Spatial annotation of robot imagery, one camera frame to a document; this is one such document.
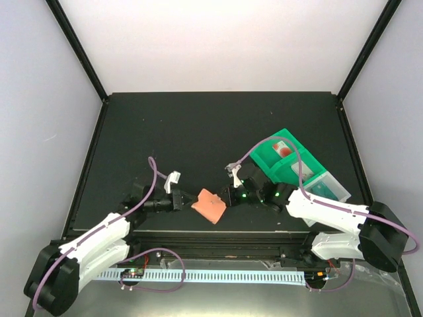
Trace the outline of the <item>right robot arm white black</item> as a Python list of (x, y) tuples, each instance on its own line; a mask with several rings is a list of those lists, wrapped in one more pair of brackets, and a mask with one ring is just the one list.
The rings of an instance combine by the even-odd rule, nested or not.
[(308, 227), (320, 223), (335, 230), (308, 233), (302, 244), (282, 251), (287, 259), (304, 267), (350, 259), (387, 272), (398, 269), (409, 235), (385, 204), (352, 205), (319, 197), (298, 186), (271, 181), (253, 163), (230, 163), (226, 170), (233, 183), (221, 197), (228, 206), (259, 203), (275, 213), (302, 219)]

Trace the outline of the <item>pink leather card holder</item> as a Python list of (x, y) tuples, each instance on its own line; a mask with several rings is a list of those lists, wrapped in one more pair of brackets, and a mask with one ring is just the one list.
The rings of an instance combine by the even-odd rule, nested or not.
[(226, 210), (220, 197), (205, 188), (200, 191), (197, 202), (193, 203), (191, 208), (214, 225), (217, 224)]

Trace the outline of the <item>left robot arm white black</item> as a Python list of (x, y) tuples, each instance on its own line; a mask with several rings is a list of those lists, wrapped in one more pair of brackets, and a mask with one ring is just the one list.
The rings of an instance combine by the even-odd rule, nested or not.
[(166, 193), (134, 185), (117, 210), (98, 225), (71, 242), (43, 248), (23, 293), (51, 315), (62, 315), (100, 273), (120, 262), (133, 264), (141, 258), (134, 230), (146, 221), (148, 213), (181, 211), (194, 201), (192, 194), (180, 189)]

